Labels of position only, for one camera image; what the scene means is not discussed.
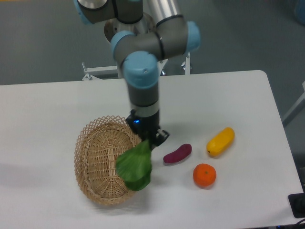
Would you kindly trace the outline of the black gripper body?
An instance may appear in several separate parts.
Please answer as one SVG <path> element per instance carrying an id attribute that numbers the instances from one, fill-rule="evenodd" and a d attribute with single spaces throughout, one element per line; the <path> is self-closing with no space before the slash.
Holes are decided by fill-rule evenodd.
<path id="1" fill-rule="evenodd" d="M 135 115 L 136 117 L 138 117 L 141 120 L 143 141 L 146 139 L 149 140 L 150 133 L 152 133 L 153 130 L 160 128 L 160 126 L 159 126 L 160 112 L 159 111 L 149 117 L 137 116 L 134 109 L 131 110 L 130 114 Z"/>

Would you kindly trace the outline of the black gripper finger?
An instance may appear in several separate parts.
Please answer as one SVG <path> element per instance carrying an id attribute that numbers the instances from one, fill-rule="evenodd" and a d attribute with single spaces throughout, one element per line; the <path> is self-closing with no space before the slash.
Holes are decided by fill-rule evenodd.
<path id="1" fill-rule="evenodd" d="M 153 132 L 149 135 L 150 149 L 153 150 L 163 144 L 169 136 L 170 133 L 163 129 L 159 128 L 153 130 Z"/>
<path id="2" fill-rule="evenodd" d="M 136 134 L 141 140 L 143 140 L 142 136 L 142 123 L 141 120 L 133 114 L 130 114 L 126 118 L 126 123 L 132 130 L 134 134 Z"/>

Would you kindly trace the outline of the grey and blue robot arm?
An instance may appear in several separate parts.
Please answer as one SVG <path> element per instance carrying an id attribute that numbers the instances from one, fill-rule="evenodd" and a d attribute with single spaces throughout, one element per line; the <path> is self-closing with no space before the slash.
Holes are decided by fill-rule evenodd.
<path id="1" fill-rule="evenodd" d="M 148 2 L 152 26 L 145 21 L 141 0 L 76 0 L 74 5 L 86 24 L 116 21 L 110 44 L 119 76 L 128 88 L 127 124 L 150 148 L 161 145 L 169 133 L 159 125 L 158 62 L 198 49 L 198 26 L 184 19 L 175 0 Z"/>

